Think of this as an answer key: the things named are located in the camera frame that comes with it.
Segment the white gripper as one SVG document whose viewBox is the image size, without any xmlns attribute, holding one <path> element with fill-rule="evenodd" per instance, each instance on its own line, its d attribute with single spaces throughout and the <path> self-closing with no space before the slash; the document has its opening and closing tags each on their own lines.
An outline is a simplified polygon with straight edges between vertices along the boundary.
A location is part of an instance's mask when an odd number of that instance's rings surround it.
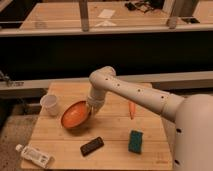
<svg viewBox="0 0 213 171">
<path fill-rule="evenodd" d="M 104 100 L 97 100 L 91 96 L 86 98 L 86 106 L 90 115 L 96 115 L 103 107 L 104 103 Z"/>
</svg>

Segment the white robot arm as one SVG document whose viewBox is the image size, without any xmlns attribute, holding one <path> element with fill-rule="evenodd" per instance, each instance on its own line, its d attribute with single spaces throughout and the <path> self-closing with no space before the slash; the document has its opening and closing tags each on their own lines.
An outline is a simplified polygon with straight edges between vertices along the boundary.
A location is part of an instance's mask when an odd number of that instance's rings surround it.
<svg viewBox="0 0 213 171">
<path fill-rule="evenodd" d="M 184 98 L 122 81 L 111 66 L 93 71 L 89 82 L 87 103 L 95 113 L 112 92 L 175 123 L 173 171 L 213 171 L 213 96 Z"/>
</svg>

